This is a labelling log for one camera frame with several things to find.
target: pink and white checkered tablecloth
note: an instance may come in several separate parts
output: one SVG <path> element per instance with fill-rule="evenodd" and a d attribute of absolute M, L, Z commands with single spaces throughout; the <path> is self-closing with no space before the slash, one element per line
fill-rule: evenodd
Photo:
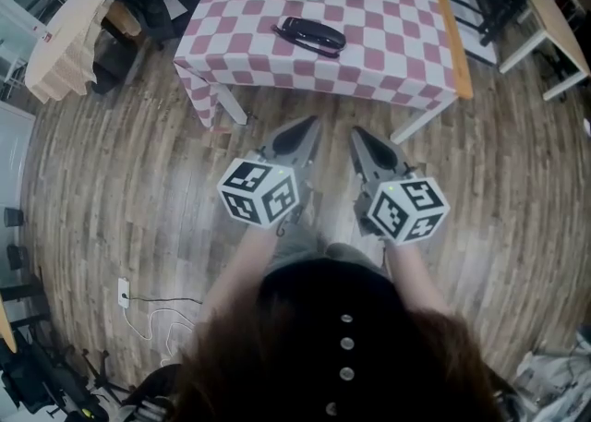
<path fill-rule="evenodd" d="M 344 33 L 340 58 L 278 37 L 271 26 L 287 17 Z M 215 84 L 321 90 L 424 110 L 457 97 L 438 0 L 201 0 L 175 67 L 206 127 Z"/>

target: table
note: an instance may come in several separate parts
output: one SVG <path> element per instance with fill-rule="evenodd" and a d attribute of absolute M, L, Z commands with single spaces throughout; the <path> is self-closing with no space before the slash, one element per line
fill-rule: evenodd
<path fill-rule="evenodd" d="M 293 46 L 271 31 L 287 17 L 340 32 L 339 59 Z M 391 136 L 401 142 L 455 101 L 471 98 L 464 48 L 448 0 L 201 0 L 175 55 L 175 68 L 205 127 L 220 102 L 244 113 L 227 84 L 352 95 L 415 107 Z"/>
<path fill-rule="evenodd" d="M 573 62 L 578 70 L 544 92 L 544 100 L 549 101 L 577 82 L 591 76 L 591 71 L 585 60 L 585 55 L 581 51 L 581 46 L 574 37 L 573 30 L 554 0 L 529 0 L 529 5 L 536 17 L 539 29 L 499 66 L 499 71 L 501 74 L 505 74 L 543 41 L 550 40 Z"/>
<path fill-rule="evenodd" d="M 34 315 L 21 320 L 13 322 L 8 321 L 4 303 L 11 300 L 22 299 L 25 297 L 33 297 L 34 295 L 42 295 L 43 288 L 37 284 L 22 284 L 11 287 L 0 288 L 0 337 L 6 342 L 6 346 L 10 348 L 12 353 L 17 352 L 17 342 L 13 330 L 19 327 L 25 327 L 41 320 L 48 320 L 48 314 Z"/>
<path fill-rule="evenodd" d="M 47 25 L 49 42 L 38 40 L 25 73 L 25 85 L 41 102 L 62 100 L 71 90 L 86 94 L 86 83 L 96 81 L 94 44 L 101 28 L 118 41 L 131 42 L 138 22 L 114 0 L 67 0 Z"/>

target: white table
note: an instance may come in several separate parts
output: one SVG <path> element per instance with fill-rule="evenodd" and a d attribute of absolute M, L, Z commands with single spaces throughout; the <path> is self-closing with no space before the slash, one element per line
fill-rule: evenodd
<path fill-rule="evenodd" d="M 573 30 L 571 30 L 568 21 L 556 5 L 556 2 L 554 0 L 529 0 L 529 5 L 531 13 L 536 17 L 539 28 L 501 64 L 499 71 L 501 74 L 505 74 L 542 42 L 550 40 L 573 62 L 578 70 L 564 81 L 544 92 L 544 100 L 549 101 L 581 80 L 591 76 L 591 71 L 585 55 L 581 51 L 581 46 L 574 37 Z"/>
<path fill-rule="evenodd" d="M 138 35 L 138 21 L 114 0 L 67 0 L 49 21 L 51 39 L 38 40 L 25 73 L 25 85 L 41 102 L 62 100 L 70 91 L 86 94 L 96 81 L 94 44 L 108 18 L 121 32 Z"/>

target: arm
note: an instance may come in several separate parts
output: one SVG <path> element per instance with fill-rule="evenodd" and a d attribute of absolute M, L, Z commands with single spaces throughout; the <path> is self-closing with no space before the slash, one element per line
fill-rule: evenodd
<path fill-rule="evenodd" d="M 276 227 L 269 230 L 249 226 L 236 252 L 205 296 L 199 320 L 206 321 L 214 310 L 230 303 L 237 291 L 258 285 L 277 246 Z"/>
<path fill-rule="evenodd" d="M 387 241 L 386 256 L 386 266 L 392 282 L 409 310 L 452 313 L 428 274 L 421 252 L 416 245 L 397 247 Z"/>

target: wood plank floor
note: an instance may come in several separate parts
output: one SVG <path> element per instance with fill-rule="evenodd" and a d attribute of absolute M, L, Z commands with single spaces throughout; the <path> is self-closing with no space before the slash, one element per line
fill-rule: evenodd
<path fill-rule="evenodd" d="M 380 259 L 377 241 L 356 228 L 348 134 L 362 125 L 388 136 L 410 114 L 323 93 L 234 88 L 256 118 L 240 127 L 220 112 L 216 130 L 205 131 L 174 51 L 174 43 L 151 51 L 130 87 L 38 106 L 23 185 L 23 239 L 42 269 L 55 327 L 78 349 L 107 349 L 115 378 L 134 384 L 166 355 L 173 318 L 157 316 L 154 339 L 140 340 L 116 304 L 117 278 L 127 276 L 134 295 L 204 297 L 244 230 L 215 189 L 234 157 L 289 119 L 319 115 L 314 226 Z M 501 58 L 509 52 L 503 45 Z M 470 69 L 474 100 L 458 102 L 404 149 L 452 205 L 426 249 L 433 275 L 474 325 L 487 361 L 510 377 L 535 345 L 572 342 L 591 295 L 589 97 L 571 90 L 565 103 L 543 102 L 531 57 L 506 76 L 475 62 Z M 134 301 L 128 316 L 146 332 L 157 307 Z M 171 307 L 193 319 L 199 311 Z M 173 339 L 176 347 L 187 332 L 175 328 Z"/>

